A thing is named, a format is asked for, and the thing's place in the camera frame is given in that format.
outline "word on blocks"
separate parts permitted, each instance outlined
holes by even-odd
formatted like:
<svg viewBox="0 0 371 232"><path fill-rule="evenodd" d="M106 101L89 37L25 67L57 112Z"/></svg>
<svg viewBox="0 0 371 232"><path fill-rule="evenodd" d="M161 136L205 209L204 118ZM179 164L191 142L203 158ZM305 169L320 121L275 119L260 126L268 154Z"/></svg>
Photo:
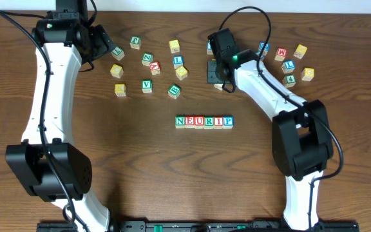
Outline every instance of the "word on blocks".
<svg viewBox="0 0 371 232"><path fill-rule="evenodd" d="M141 47L141 38L139 36L133 36L129 42L131 48L140 49Z"/></svg>
<svg viewBox="0 0 371 232"><path fill-rule="evenodd" d="M169 43L170 43L171 53L180 52L180 43L178 42L178 39L170 41Z"/></svg>
<svg viewBox="0 0 371 232"><path fill-rule="evenodd" d="M296 84L296 78L294 75L287 75L283 78L283 85L284 87L293 87Z"/></svg>
<svg viewBox="0 0 371 232"><path fill-rule="evenodd" d="M194 129L231 129L234 126L234 117L204 117L204 116L177 116L175 128Z"/></svg>
<svg viewBox="0 0 371 232"><path fill-rule="evenodd" d="M175 75L180 79L180 81L182 81L188 76L188 72L184 66L181 66L175 70Z"/></svg>
<svg viewBox="0 0 371 232"><path fill-rule="evenodd" d="M173 57L173 64L174 64L174 69L177 69L181 66L184 65L183 62L183 56L182 55L177 55Z"/></svg>
<svg viewBox="0 0 371 232"><path fill-rule="evenodd" d="M125 97L127 95L127 88L125 84L115 84L115 95L117 97Z"/></svg>
<svg viewBox="0 0 371 232"><path fill-rule="evenodd" d="M258 47L258 51L259 51L259 52L263 49L264 44L265 44L265 42L261 42L261 43L260 43L260 46ZM263 55L266 56L266 55L267 55L267 52L269 52L269 50L270 50L270 44L267 43L267 45L266 45L265 48L264 48Z"/></svg>
<svg viewBox="0 0 371 232"><path fill-rule="evenodd" d="M257 57L260 56L260 52L261 52L261 51L256 52ZM261 61L264 61L264 58L265 58L265 55L264 55L264 53L263 53L263 55L262 55L262 57L260 58L260 60L261 60Z"/></svg>
<svg viewBox="0 0 371 232"><path fill-rule="evenodd" d="M287 56L287 49L284 48L277 48L276 57L274 60L276 61L284 61Z"/></svg>
<svg viewBox="0 0 371 232"><path fill-rule="evenodd" d="M298 59L301 59L306 54L306 51L307 47L299 44L296 51L294 52L294 56L297 57Z"/></svg>
<svg viewBox="0 0 371 232"><path fill-rule="evenodd" d="M119 46L116 46L114 50L111 52L114 58L116 58L118 61L121 61L122 58L124 58L125 54L122 48Z"/></svg>
<svg viewBox="0 0 371 232"><path fill-rule="evenodd" d="M313 68L305 68L301 73L301 80L303 81L311 81L314 77L314 69Z"/></svg>
<svg viewBox="0 0 371 232"><path fill-rule="evenodd" d="M121 66L114 64L111 70L109 71L113 77L121 78L124 70Z"/></svg>
<svg viewBox="0 0 371 232"><path fill-rule="evenodd" d="M149 69L151 70L151 74L157 75L160 74L160 64L158 62L152 62L149 64Z"/></svg>
<svg viewBox="0 0 371 232"><path fill-rule="evenodd" d="M153 92L153 83L151 80L145 80L141 82L141 89L143 93L152 93Z"/></svg>
<svg viewBox="0 0 371 232"><path fill-rule="evenodd" d="M213 51L211 49L210 41L207 42L207 55L212 55Z"/></svg>
<svg viewBox="0 0 371 232"><path fill-rule="evenodd" d="M296 65L294 65L294 61L285 61L283 62L283 65L281 66L281 69L283 70L284 74L293 72L296 68Z"/></svg>
<svg viewBox="0 0 371 232"><path fill-rule="evenodd" d="M154 61L153 54L150 54L150 53L145 53L141 59L142 65L145 65L145 66L149 66L149 64L151 64L151 62L153 61Z"/></svg>
<svg viewBox="0 0 371 232"><path fill-rule="evenodd" d="M174 99L177 99L180 96L181 89L177 85L173 84L170 89L168 89L168 95Z"/></svg>
<svg viewBox="0 0 371 232"><path fill-rule="evenodd" d="M218 90L223 91L223 84L214 84L214 87Z"/></svg>

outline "white wall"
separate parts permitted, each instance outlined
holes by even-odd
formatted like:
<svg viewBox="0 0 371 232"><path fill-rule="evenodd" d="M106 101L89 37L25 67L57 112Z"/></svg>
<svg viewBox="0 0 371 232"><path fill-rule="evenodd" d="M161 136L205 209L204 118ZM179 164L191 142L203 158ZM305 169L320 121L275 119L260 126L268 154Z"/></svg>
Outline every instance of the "white wall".
<svg viewBox="0 0 371 232"><path fill-rule="evenodd" d="M266 12L371 14L371 0L95 0L99 10L232 12L257 6ZM1 10L54 10L55 0L0 0Z"/></svg>

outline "wood grain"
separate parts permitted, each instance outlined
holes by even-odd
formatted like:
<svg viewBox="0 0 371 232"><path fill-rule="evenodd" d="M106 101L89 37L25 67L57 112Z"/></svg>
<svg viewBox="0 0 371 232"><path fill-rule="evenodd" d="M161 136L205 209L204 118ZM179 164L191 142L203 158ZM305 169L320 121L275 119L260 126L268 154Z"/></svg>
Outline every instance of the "wood grain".
<svg viewBox="0 0 371 232"><path fill-rule="evenodd" d="M148 220L252 220L279 218L285 207L284 178L271 155L271 123L241 91L220 92L205 83L207 36L226 14L100 12L102 24L126 57L107 54L95 70L78 76L73 106L75 145L93 164L93 188L120 217ZM323 101L330 126L343 146L340 176L321 183L318 213L324 220L356 220L371 231L371 15L271 14L269 71L282 79L277 47L308 46L295 59L294 74L315 68L311 82L291 90ZM35 19L17 19L27 30ZM241 48L257 49L267 32L260 14L238 14L226 24ZM142 38L141 50L129 38ZM178 39L189 77L175 77L168 41ZM144 52L162 67L151 76L141 65ZM109 70L124 67L120 81ZM35 231L41 220L60 220L61 211L29 197L5 162L5 147L19 144L32 106L35 48L0 18L0 231ZM143 94L141 80L153 80ZM116 98L113 85L124 82L128 96ZM179 99L167 96L173 83ZM223 115L235 118L232 130L176 130L174 117ZM329 161L327 173L337 167Z"/></svg>

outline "wooden table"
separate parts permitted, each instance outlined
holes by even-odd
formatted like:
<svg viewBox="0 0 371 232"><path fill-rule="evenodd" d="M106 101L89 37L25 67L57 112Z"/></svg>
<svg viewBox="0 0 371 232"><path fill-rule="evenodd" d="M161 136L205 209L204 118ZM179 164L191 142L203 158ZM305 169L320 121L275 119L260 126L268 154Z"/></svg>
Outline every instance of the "wooden table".
<svg viewBox="0 0 371 232"><path fill-rule="evenodd" d="M75 86L75 146L93 165L100 201L119 218L148 220L252 220L280 218L285 181L271 155L271 122L240 90L220 92L206 84L207 36L226 14L99 12L102 24L126 57L111 54L81 73ZM291 90L327 107L330 127L345 152L341 174L323 181L318 214L324 220L356 220L371 231L371 15L270 14L269 71L283 78L277 47L308 46L294 59L298 83ZM16 18L30 31L36 19ZM241 48L256 50L267 24L260 14L238 14L226 23ZM132 35L141 50L129 47ZM168 41L178 39L189 77L175 77ZM162 73L151 76L141 64L153 53ZM121 80L109 70L124 67ZM304 67L316 69L311 82L301 81ZM41 220L60 220L61 211L26 194L5 162L8 144L19 144L28 122L35 87L35 48L0 18L0 231L35 231ZM141 80L153 80L153 93ZM117 98L114 84L124 82L128 96ZM181 96L168 97L177 83ZM232 130L176 130L176 115L223 115L235 118ZM338 165L337 152L326 173Z"/></svg>

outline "wooden cube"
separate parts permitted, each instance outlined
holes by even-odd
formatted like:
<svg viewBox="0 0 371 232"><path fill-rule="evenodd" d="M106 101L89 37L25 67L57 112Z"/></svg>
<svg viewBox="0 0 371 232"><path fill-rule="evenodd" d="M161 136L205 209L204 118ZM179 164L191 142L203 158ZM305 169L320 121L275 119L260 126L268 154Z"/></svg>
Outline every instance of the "wooden cube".
<svg viewBox="0 0 371 232"><path fill-rule="evenodd" d="M121 61L122 58L124 58L125 54L122 48L119 46L116 46L114 50L111 52L114 58L116 58L118 61Z"/></svg>
<svg viewBox="0 0 371 232"><path fill-rule="evenodd" d="M204 117L197 116L197 117L194 117L194 120L195 120L195 126L194 126L195 129L204 129L204 123L205 123Z"/></svg>
<svg viewBox="0 0 371 232"><path fill-rule="evenodd" d="M265 42L261 42L260 43L260 46L258 47L258 51L260 52L264 46ZM263 52L263 55L266 56L267 55L267 52L269 52L269 49L270 49L270 44L267 43L267 45L265 46L264 48L264 52Z"/></svg>
<svg viewBox="0 0 371 232"><path fill-rule="evenodd" d="M149 64L149 69L151 70L151 74L157 75L160 74L160 64L158 62L152 62Z"/></svg>
<svg viewBox="0 0 371 232"><path fill-rule="evenodd" d="M313 68L305 68L301 73L301 80L303 81L311 81L314 77L314 69Z"/></svg>
<svg viewBox="0 0 371 232"><path fill-rule="evenodd" d="M125 97L127 96L127 88L125 84L115 84L114 88L115 95L117 97Z"/></svg>
<svg viewBox="0 0 371 232"><path fill-rule="evenodd" d="M141 47L141 38L139 36L133 36L133 37L131 37L131 40L129 42L129 45L131 46L131 48L140 49L140 47Z"/></svg>
<svg viewBox="0 0 371 232"><path fill-rule="evenodd" d="M183 56L177 55L173 57L174 69L177 69L184 65Z"/></svg>
<svg viewBox="0 0 371 232"><path fill-rule="evenodd" d="M284 48L277 48L276 57L274 60L276 61L284 61L287 56L287 49Z"/></svg>
<svg viewBox="0 0 371 232"><path fill-rule="evenodd" d="M151 80L145 80L141 83L141 88L143 93L152 93L153 92L153 83Z"/></svg>
<svg viewBox="0 0 371 232"><path fill-rule="evenodd" d="M185 128L194 128L195 127L195 120L193 116L185 116Z"/></svg>
<svg viewBox="0 0 371 232"><path fill-rule="evenodd" d="M171 53L180 52L180 43L178 42L178 39L170 41L170 50Z"/></svg>
<svg viewBox="0 0 371 232"><path fill-rule="evenodd" d="M180 81L182 81L188 76L188 72L184 66L181 66L175 70L175 75L180 79Z"/></svg>
<svg viewBox="0 0 371 232"><path fill-rule="evenodd" d="M285 61L283 62L283 65L281 66L281 69L283 70L284 74L293 72L296 68L296 65L294 65L293 61Z"/></svg>
<svg viewBox="0 0 371 232"><path fill-rule="evenodd" d="M223 118L224 126L223 129L231 129L234 126L234 118L233 116L226 116Z"/></svg>
<svg viewBox="0 0 371 232"><path fill-rule="evenodd" d="M175 128L185 128L185 119L183 116L175 117Z"/></svg>
<svg viewBox="0 0 371 232"><path fill-rule="evenodd" d="M214 128L214 117L206 117L204 121L204 129Z"/></svg>
<svg viewBox="0 0 371 232"><path fill-rule="evenodd" d="M223 91L223 84L214 84L214 87L220 91Z"/></svg>
<svg viewBox="0 0 371 232"><path fill-rule="evenodd" d="M306 51L307 47L299 44L296 51L294 52L294 56L297 57L298 59L301 59L306 54Z"/></svg>
<svg viewBox="0 0 371 232"><path fill-rule="evenodd" d="M223 129L223 127L224 127L224 118L214 117L214 129Z"/></svg>
<svg viewBox="0 0 371 232"><path fill-rule="evenodd" d="M149 66L149 64L151 64L151 62L153 61L154 61L153 54L150 54L150 53L145 53L141 59L142 65L145 65L145 66Z"/></svg>
<svg viewBox="0 0 371 232"><path fill-rule="evenodd" d="M170 89L168 89L168 95L174 99L180 96L181 89L177 85L173 84Z"/></svg>
<svg viewBox="0 0 371 232"><path fill-rule="evenodd" d="M211 49L210 41L207 42L207 55L212 55L213 51Z"/></svg>
<svg viewBox="0 0 371 232"><path fill-rule="evenodd" d="M287 75L283 78L282 83L286 88L292 87L296 84L296 78L294 78L294 75Z"/></svg>
<svg viewBox="0 0 371 232"><path fill-rule="evenodd" d="M256 52L257 57L260 56L260 52L261 52L261 51ZM260 60L261 60L261 61L264 61L264 58L265 58L265 55L264 55L264 53L263 53L263 55L262 55L262 57L260 58Z"/></svg>
<svg viewBox="0 0 371 232"><path fill-rule="evenodd" d="M121 78L124 70L121 66L114 64L111 70L109 71L113 77Z"/></svg>

